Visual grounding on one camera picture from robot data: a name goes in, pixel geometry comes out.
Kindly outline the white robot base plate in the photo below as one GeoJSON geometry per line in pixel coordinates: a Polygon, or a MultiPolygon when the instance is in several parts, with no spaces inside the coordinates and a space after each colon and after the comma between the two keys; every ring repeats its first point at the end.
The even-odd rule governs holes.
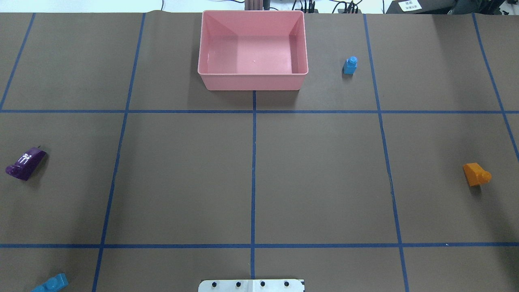
{"type": "Polygon", "coordinates": [[[221,279],[204,280],[199,292],[304,292],[302,279],[221,279]]]}

